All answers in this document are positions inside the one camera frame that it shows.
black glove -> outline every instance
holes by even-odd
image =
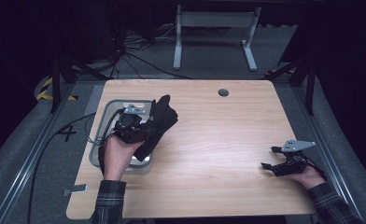
[[[141,124],[140,129],[156,129],[156,131],[155,134],[145,141],[144,145],[134,153],[139,161],[144,160],[160,142],[163,134],[177,123],[177,113],[169,106],[170,100],[170,95],[164,95],[157,104],[156,101],[153,100],[150,117],[146,123]]]

hand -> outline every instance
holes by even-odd
[[[285,175],[284,177],[300,182],[306,189],[326,183],[326,180],[311,166],[307,166],[301,174]]]
[[[116,135],[107,138],[105,145],[105,174],[104,180],[121,180],[128,168],[131,158],[142,142],[126,144]]]

camera device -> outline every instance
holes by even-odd
[[[271,147],[274,153],[282,153],[286,157],[284,163],[273,166],[269,163],[261,162],[261,166],[264,170],[272,171],[275,176],[301,174],[306,166],[312,166],[326,180],[324,172],[303,153],[304,149],[315,147],[316,145],[315,142],[288,140],[283,147]]]

forearm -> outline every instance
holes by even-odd
[[[329,224],[364,223],[351,210],[350,206],[328,184],[323,183],[308,190],[311,200],[322,219]]]
[[[126,183],[122,181],[103,180],[101,182],[90,223],[123,223],[125,187]]]

light wood tabletop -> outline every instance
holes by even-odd
[[[225,89],[229,95],[218,94]],[[260,163],[285,157],[271,147],[295,139],[273,84],[260,80],[112,80],[91,128],[93,139],[103,111],[115,99],[158,101],[171,96],[178,122],[162,137],[146,175],[125,175],[124,217],[227,217],[314,214],[306,190],[275,177]],[[101,171],[89,160],[88,143],[66,214],[89,218]]]

